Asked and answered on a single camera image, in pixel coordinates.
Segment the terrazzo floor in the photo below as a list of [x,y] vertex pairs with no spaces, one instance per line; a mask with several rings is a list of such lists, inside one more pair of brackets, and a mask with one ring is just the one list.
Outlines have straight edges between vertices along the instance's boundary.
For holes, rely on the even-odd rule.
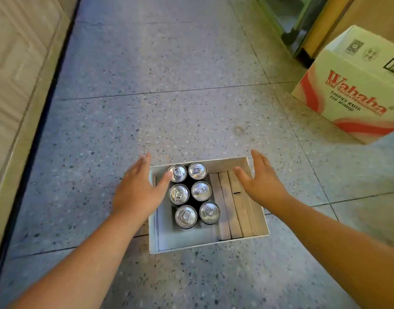
[[[159,165],[255,148],[291,194],[394,246],[394,134],[364,146],[300,104],[290,91],[304,72],[255,0],[82,0],[0,308],[107,217],[119,178],[146,151]],[[157,255],[144,224],[103,308],[356,308],[266,217],[269,237]]]

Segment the aluminum can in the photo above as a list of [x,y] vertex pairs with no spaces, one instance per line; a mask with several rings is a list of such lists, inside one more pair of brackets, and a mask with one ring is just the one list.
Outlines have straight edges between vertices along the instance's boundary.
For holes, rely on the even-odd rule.
[[169,190],[169,199],[176,206],[184,204],[189,197],[190,191],[184,184],[174,184]]
[[168,169],[171,172],[171,181],[174,183],[179,183],[185,180],[187,176],[187,169],[183,165],[173,165]]
[[197,181],[191,187],[191,195],[198,201],[206,201],[211,196],[211,187],[207,182]]
[[206,201],[199,210],[200,218],[206,224],[214,224],[220,219],[221,211],[213,201]]
[[192,163],[188,167],[188,174],[195,180],[203,180],[207,176],[207,167],[202,163]]
[[182,229],[189,229],[197,222],[197,211],[189,205],[183,205],[175,212],[175,222]]

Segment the pull tab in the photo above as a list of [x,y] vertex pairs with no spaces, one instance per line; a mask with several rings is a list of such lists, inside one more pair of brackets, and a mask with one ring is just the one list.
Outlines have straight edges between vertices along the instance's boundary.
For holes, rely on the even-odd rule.
[[188,221],[188,219],[190,218],[190,215],[191,215],[191,210],[189,210],[189,209],[184,210],[184,213],[183,213],[184,220]]
[[192,170],[193,175],[195,175],[195,174],[197,174],[197,173],[200,173],[201,171],[203,171],[201,168],[194,168],[194,169]]
[[204,194],[205,192],[207,192],[207,188],[206,187],[200,187],[200,189],[198,190],[199,194]]
[[181,201],[181,198],[183,197],[183,192],[179,189],[176,189],[175,191],[175,200],[176,201]]
[[179,167],[173,168],[173,173],[174,173],[174,175],[175,175],[176,177],[181,176],[180,168],[179,168]]
[[213,213],[214,213],[214,210],[212,208],[210,208],[210,207],[206,208],[204,211],[209,216],[212,216]]

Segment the wahaha logo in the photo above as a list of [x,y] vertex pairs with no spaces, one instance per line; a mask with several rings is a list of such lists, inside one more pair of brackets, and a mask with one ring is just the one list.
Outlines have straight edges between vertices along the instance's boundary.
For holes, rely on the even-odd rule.
[[327,78],[326,84],[328,84],[332,88],[337,88],[337,90],[341,94],[344,94],[348,98],[371,110],[379,116],[383,115],[387,111],[384,106],[380,106],[379,104],[377,104],[375,97],[368,98],[364,94],[359,93],[359,91],[356,89],[356,86],[350,87],[348,84],[346,84],[346,81],[347,78],[344,78],[338,73],[331,70],[330,75]]

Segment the cardboard box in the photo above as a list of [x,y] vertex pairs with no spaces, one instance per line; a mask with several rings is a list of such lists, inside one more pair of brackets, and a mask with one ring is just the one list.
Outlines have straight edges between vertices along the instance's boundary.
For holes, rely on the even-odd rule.
[[394,131],[394,43],[358,26],[330,42],[292,95],[363,143]]
[[[193,162],[194,161],[180,164],[188,166]],[[212,159],[199,162],[203,163],[207,167],[209,174],[232,171],[234,166],[240,166],[249,176],[251,176],[251,170],[248,164],[247,157]],[[158,182],[162,178],[163,174],[168,170],[171,165],[173,164],[151,167],[149,173],[150,183],[152,185],[155,185],[156,182]],[[210,200],[215,201],[214,195],[210,197]],[[218,223],[208,225],[204,224],[202,221],[199,220],[197,221],[196,225],[191,229],[184,230],[180,228],[175,223],[173,209],[171,202],[168,198],[167,191],[163,202],[160,204],[160,206],[158,206],[157,210],[154,211],[148,218],[149,252],[150,254],[157,254],[184,248],[210,245],[219,242],[229,242],[235,240],[240,241],[244,239],[269,235],[266,218],[264,216],[261,206],[254,202],[252,202],[251,206],[257,217],[264,217],[264,223],[262,225],[259,235],[221,241],[220,228]]]

